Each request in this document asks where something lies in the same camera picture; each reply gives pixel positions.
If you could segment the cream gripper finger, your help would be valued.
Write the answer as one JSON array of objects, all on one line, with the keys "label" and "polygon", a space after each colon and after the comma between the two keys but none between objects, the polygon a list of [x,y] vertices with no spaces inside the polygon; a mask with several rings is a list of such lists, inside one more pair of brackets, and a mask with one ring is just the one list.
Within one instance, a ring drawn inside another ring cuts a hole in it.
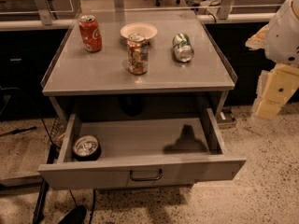
[{"label": "cream gripper finger", "polygon": [[268,71],[263,70],[259,75],[257,88],[256,88],[256,98],[252,105],[252,113],[255,113],[257,111],[258,105],[261,102],[264,86],[268,79],[268,74],[269,74]]},{"label": "cream gripper finger", "polygon": [[254,104],[253,115],[259,119],[273,119],[280,110],[280,104],[258,99]]}]

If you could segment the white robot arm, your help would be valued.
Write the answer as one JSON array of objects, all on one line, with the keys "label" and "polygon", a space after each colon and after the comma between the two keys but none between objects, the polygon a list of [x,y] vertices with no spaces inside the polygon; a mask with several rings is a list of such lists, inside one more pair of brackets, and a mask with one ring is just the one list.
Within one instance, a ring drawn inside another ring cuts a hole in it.
[{"label": "white robot arm", "polygon": [[270,120],[299,89],[299,0],[286,0],[267,24],[264,53],[276,65],[259,76],[252,116]]}]

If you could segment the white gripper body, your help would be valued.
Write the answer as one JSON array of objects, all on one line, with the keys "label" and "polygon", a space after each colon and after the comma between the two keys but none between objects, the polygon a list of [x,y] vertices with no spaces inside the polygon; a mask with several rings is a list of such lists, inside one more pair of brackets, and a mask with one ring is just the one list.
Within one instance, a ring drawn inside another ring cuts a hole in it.
[{"label": "white gripper body", "polygon": [[269,72],[262,99],[270,104],[285,105],[299,88],[299,68],[277,63]]}]

